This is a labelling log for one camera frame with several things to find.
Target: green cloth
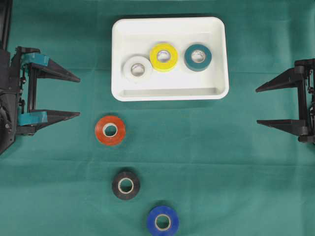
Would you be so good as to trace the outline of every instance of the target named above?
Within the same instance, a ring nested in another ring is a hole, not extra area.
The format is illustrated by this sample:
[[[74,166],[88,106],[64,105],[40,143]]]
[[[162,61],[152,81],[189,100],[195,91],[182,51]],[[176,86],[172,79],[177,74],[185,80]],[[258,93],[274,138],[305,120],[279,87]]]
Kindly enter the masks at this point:
[[[111,30],[121,18],[216,16],[225,23],[230,91],[222,100],[119,102],[111,94]],[[78,111],[17,137],[0,156],[3,236],[149,236],[146,217],[174,208],[181,236],[315,234],[315,146],[256,124],[297,118],[297,92],[255,93],[315,56],[313,0],[14,0],[8,50],[41,52],[81,83],[40,79],[37,108]],[[126,124],[116,147],[97,121]],[[139,194],[111,190],[122,168]]]

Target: blue tape roll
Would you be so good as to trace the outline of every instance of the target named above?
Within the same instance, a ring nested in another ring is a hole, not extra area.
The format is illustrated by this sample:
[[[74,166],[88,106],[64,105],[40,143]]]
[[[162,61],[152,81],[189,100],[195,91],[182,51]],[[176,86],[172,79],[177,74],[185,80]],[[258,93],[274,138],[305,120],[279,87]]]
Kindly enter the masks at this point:
[[[20,126],[47,122],[47,112],[31,112],[18,115],[18,123]]]
[[[169,218],[170,224],[166,229],[159,229],[156,224],[156,219],[164,215]],[[179,219],[176,211],[168,206],[157,206],[152,209],[148,215],[147,227],[153,236],[173,236],[178,231]]]
[[[203,71],[205,70],[212,59],[210,50],[201,45],[193,44],[186,49],[185,52],[185,64],[192,71]]]

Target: white tape roll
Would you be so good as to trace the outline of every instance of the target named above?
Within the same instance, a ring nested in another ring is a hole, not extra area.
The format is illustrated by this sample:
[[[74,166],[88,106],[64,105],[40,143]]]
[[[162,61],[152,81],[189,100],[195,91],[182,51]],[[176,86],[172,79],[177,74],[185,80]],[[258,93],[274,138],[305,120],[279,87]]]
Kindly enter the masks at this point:
[[[123,67],[124,76],[133,83],[141,83],[150,78],[151,62],[145,57],[135,56],[128,59]]]

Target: yellow tape roll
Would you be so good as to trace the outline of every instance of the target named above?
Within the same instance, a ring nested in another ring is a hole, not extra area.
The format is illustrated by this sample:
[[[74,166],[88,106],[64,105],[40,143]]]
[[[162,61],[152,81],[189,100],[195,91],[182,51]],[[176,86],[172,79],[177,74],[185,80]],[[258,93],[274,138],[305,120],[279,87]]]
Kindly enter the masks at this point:
[[[150,61],[152,67],[161,72],[172,70],[178,60],[176,49],[169,43],[160,43],[150,51]]]

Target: tape roll center hole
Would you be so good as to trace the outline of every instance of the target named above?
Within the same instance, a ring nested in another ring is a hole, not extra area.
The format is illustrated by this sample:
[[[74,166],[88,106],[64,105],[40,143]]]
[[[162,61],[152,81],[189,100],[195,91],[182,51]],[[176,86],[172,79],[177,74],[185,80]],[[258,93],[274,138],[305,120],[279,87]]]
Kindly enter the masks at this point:
[[[131,73],[133,76],[136,76],[136,77],[142,76],[145,71],[146,71],[146,68],[144,67],[143,64],[140,64],[140,63],[136,63],[132,65],[131,67]]]
[[[167,50],[161,50],[157,53],[157,60],[166,63],[171,60],[171,54]]]
[[[117,134],[117,126],[113,123],[108,123],[106,125],[104,125],[103,127],[103,134],[106,136],[106,137],[114,137],[116,134]]]
[[[133,190],[133,182],[129,178],[123,178],[118,183],[118,189],[123,194],[128,194]]]
[[[195,63],[202,63],[206,59],[206,54],[201,50],[194,50],[191,54],[191,59]]]
[[[160,214],[156,217],[156,228],[160,231],[166,231],[171,227],[171,219],[168,215]]]

